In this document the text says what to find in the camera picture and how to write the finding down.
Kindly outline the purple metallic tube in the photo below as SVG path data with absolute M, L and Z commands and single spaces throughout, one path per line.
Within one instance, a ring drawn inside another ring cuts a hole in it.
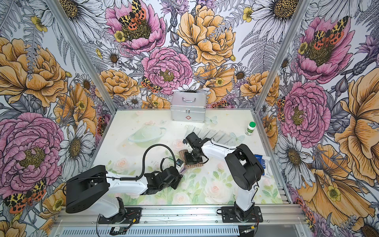
M 188 168 L 188 167 L 183 167 L 183 168 L 181 168 L 181 170 L 179 171 L 179 173 L 181 174 L 181 175 L 183 175 L 184 173 L 186 173 L 187 171 L 189 171 L 190 170 L 190 168 Z

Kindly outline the brown striped towel cloth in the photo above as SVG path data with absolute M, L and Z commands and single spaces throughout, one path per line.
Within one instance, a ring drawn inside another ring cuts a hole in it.
M 184 162 L 185 168 L 199 168 L 204 165 L 202 157 L 197 158 L 188 150 L 181 150 L 179 152 L 179 155 L 181 157 L 181 160 Z

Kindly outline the white tube purple cap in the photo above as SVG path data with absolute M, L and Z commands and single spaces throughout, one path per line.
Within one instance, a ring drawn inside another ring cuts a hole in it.
M 209 128 L 204 128 L 201 130 L 201 138 L 204 139 L 207 137 L 207 134 L 211 131 Z
M 220 140 L 222 140 L 222 138 L 223 138 L 225 135 L 226 135 L 225 132 L 219 130 L 219 131 L 214 135 L 213 138 L 214 138 L 214 140 L 215 140 L 216 142 L 219 142 L 219 143 L 220 143 Z

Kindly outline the white tube black cap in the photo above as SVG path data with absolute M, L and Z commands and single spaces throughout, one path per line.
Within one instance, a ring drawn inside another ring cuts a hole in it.
M 218 131 L 216 130 L 209 130 L 209 133 L 207 134 L 208 138 L 213 138 L 217 135 Z

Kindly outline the white tube dark blue cap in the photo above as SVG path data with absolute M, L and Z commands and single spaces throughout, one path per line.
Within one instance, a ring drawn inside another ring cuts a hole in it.
M 225 135 L 221 140 L 220 140 L 220 143 L 224 144 L 224 145 L 227 145 L 231 140 L 233 141 L 233 137 L 230 136 L 230 135 Z

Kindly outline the white tube teal cap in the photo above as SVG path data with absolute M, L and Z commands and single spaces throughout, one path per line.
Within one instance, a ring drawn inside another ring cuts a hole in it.
M 185 133 L 185 137 L 187 137 L 190 133 L 192 133 L 194 131 L 195 126 L 193 126 L 193 125 L 186 125 L 185 128 L 187 129 L 186 133 Z

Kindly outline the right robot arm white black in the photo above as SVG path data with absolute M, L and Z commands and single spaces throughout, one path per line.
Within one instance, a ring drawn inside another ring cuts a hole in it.
M 229 220 L 223 222 L 261 222 L 257 216 L 254 196 L 264 168 L 245 144 L 227 146 L 215 142 L 212 138 L 199 138 L 194 132 L 185 137 L 183 143 L 188 147 L 184 157 L 191 161 L 201 161 L 203 158 L 225 160 L 231 176 L 238 186 L 234 208 L 222 207 L 223 215 L 229 215 Z

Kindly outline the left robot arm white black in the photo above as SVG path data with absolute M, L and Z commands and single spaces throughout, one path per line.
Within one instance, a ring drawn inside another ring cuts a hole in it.
M 104 165 L 98 165 L 67 181 L 66 212 L 90 211 L 120 222 L 126 216 L 122 198 L 112 198 L 109 194 L 155 195 L 169 187 L 176 189 L 182 177 L 175 166 L 143 174 L 137 179 L 109 174 Z

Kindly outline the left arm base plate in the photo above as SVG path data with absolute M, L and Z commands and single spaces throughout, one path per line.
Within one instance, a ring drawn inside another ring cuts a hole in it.
M 99 217 L 98 224 L 138 224 L 142 214 L 141 207 L 128 207 L 121 210 L 113 217 L 106 218 L 103 215 Z

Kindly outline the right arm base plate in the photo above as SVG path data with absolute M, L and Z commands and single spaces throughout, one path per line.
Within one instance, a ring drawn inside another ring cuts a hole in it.
M 261 223 L 262 211 L 258 206 L 252 206 L 247 211 L 235 206 L 223 206 L 220 209 L 223 223 Z

